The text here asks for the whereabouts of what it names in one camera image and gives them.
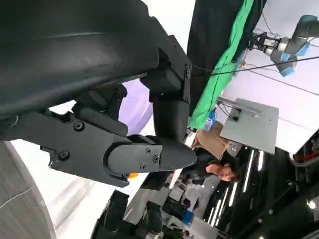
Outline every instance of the gray floor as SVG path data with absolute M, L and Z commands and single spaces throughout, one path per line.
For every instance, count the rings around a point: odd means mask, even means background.
M 10 142 L 0 141 L 1 239 L 54 239 L 47 207 Z

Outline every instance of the ceiling light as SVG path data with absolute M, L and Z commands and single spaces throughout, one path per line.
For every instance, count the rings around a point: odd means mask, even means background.
M 214 208 L 212 208 L 211 211 L 210 211 L 209 219 L 208 219 L 208 222 L 207 222 L 208 224 L 210 223 L 210 219 L 213 216 L 213 212 L 214 212 Z
M 309 208 L 310 209 L 315 209 L 317 206 L 316 206 L 316 203 L 313 201 L 313 200 L 311 200 L 309 203 L 308 203 L 308 206 L 309 206 Z
M 225 205 L 225 201 L 226 201 L 226 197 L 227 197 L 227 194 L 228 194 L 228 190 L 229 190 L 229 188 L 226 189 L 225 196 L 224 196 L 224 199 L 223 199 L 223 203 L 221 204 L 221 209 L 219 210 L 219 214 L 218 214 L 219 217 L 221 216 L 221 213 L 223 211 L 223 208 L 224 208 L 224 205 Z
M 264 164 L 264 152 L 259 151 L 258 171 L 262 170 Z
M 246 178 L 245 178 L 245 184 L 244 184 L 243 192 L 246 192 L 246 190 L 247 190 L 247 185 L 248 185 L 248 181 L 249 181 L 249 175 L 250 175 L 250 171 L 251 171 L 251 165 L 252 165 L 252 163 L 253 163 L 254 153 L 255 153 L 255 150 L 252 150 L 252 151 L 251 151 L 251 155 L 250 155 L 250 159 L 249 159 L 249 163 L 248 163 L 247 172 L 246 172 Z
M 212 227 L 215 225 L 215 222 L 216 222 L 216 219 L 217 219 L 217 213 L 219 211 L 220 204 L 221 204 L 221 200 L 218 200 L 218 203 L 217 203 L 217 206 L 216 206 L 216 210 L 214 212 L 214 216 L 213 216 L 213 219 L 211 220 L 211 224 L 210 224 Z
M 233 191 L 231 192 L 231 195 L 230 195 L 229 204 L 228 204 L 228 206 L 230 206 L 230 207 L 234 203 L 234 198 L 235 198 L 235 194 L 236 194 L 237 185 L 238 185 L 238 183 L 234 183 Z

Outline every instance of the white wall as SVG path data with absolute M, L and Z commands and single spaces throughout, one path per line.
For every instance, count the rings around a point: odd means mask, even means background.
M 268 0 L 264 9 L 271 31 L 287 37 L 291 37 L 299 18 L 305 14 L 319 16 L 319 1 Z M 269 32 L 262 17 L 257 29 Z M 319 45 L 319 40 L 312 41 L 312 44 Z M 305 57 L 313 56 L 319 56 L 318 47 L 311 46 Z M 249 52 L 246 62 L 256 66 L 273 64 L 268 56 L 258 50 Z M 280 119 L 276 146 L 295 153 L 319 129 L 319 59 L 299 62 L 295 74 L 285 78 L 269 69 L 277 70 L 270 67 L 268 70 L 239 73 L 224 90 L 223 96 L 278 107 Z M 217 113 L 217 119 L 225 121 L 225 115 L 220 110 Z

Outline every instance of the bottle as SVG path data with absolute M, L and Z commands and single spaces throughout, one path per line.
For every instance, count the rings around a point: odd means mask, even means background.
M 215 109 L 213 109 L 213 110 L 210 110 L 210 112 L 208 114 L 208 118 L 206 120 L 204 130 L 210 131 L 212 126 L 215 124 L 215 120 L 216 120 L 216 113 L 215 113 Z

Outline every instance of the orange object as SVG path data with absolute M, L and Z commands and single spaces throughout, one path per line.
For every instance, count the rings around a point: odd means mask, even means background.
M 138 173 L 131 173 L 130 175 L 129 175 L 129 177 L 128 177 L 128 179 L 135 179 L 135 178 L 137 178 L 138 177 Z

